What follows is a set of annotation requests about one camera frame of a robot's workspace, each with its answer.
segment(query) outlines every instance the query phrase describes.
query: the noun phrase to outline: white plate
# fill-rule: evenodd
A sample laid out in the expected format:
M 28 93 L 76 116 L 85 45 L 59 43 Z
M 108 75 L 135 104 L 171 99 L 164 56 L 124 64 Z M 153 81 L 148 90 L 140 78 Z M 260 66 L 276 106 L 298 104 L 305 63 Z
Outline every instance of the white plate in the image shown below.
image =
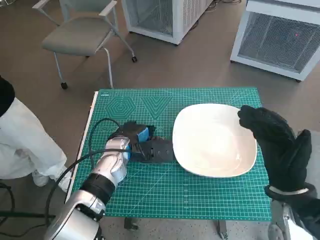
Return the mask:
M 212 178 L 247 173 L 255 164 L 257 142 L 240 126 L 238 108 L 197 104 L 179 112 L 173 126 L 173 151 L 187 171 Z

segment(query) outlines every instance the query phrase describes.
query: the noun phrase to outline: hexagon pattern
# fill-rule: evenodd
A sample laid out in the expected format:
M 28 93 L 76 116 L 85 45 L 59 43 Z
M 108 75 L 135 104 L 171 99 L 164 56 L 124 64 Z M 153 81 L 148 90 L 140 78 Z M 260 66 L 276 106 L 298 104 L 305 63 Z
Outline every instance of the hexagon pattern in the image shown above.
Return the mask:
M 136 105 L 131 97 L 116 96 L 106 106 L 110 118 L 126 120 L 135 110 Z

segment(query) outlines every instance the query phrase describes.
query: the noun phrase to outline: green cutting mat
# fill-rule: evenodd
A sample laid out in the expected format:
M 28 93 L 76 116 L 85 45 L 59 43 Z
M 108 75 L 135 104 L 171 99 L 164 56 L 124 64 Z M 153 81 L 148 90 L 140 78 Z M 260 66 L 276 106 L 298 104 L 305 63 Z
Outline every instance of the green cutting mat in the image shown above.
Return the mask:
M 217 103 L 240 108 L 260 107 L 256 88 L 102 89 L 95 103 L 89 132 L 101 118 L 121 124 L 128 120 L 155 125 L 155 135 L 171 139 L 177 114 L 193 104 Z M 103 122 L 96 129 L 92 149 L 102 149 L 117 127 Z M 88 153 L 86 137 L 82 155 Z M 90 161 L 78 166 L 73 191 L 91 171 Z M 270 200 L 261 150 L 250 172 L 232 178 L 207 178 L 185 171 L 173 161 L 165 164 L 130 162 L 128 173 L 107 204 L 108 216 L 268 221 Z

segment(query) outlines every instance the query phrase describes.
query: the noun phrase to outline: metal grille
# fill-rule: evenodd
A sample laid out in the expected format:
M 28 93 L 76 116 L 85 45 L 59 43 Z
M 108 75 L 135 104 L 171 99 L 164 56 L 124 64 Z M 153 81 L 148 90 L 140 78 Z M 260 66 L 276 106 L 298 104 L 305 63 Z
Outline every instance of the metal grille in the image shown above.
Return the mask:
M 132 27 L 173 36 L 173 0 L 125 0 Z
M 320 46 L 320 25 L 251 12 L 239 57 L 301 73 Z
M 183 32 L 189 30 L 198 17 L 203 13 L 201 10 L 203 0 L 184 0 L 183 1 Z

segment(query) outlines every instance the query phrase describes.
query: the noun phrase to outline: black glove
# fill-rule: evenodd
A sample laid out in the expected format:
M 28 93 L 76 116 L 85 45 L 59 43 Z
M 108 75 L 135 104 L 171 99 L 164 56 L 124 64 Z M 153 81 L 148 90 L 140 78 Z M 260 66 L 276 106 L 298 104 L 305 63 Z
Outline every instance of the black glove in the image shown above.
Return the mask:
M 295 138 L 284 118 L 263 107 L 244 105 L 238 116 L 261 147 L 270 186 L 283 192 L 303 189 L 312 152 L 310 131 L 305 129 Z
M 238 112 L 242 127 L 253 132 L 259 143 L 270 185 L 264 188 L 272 199 L 289 204 L 304 226 L 320 240 L 320 199 L 317 191 L 305 183 L 307 165 L 312 152 L 311 133 L 303 130 L 295 138 L 287 121 L 277 113 L 263 107 L 247 105 Z M 308 189 L 305 193 L 285 195 L 273 192 L 270 186 L 283 192 Z

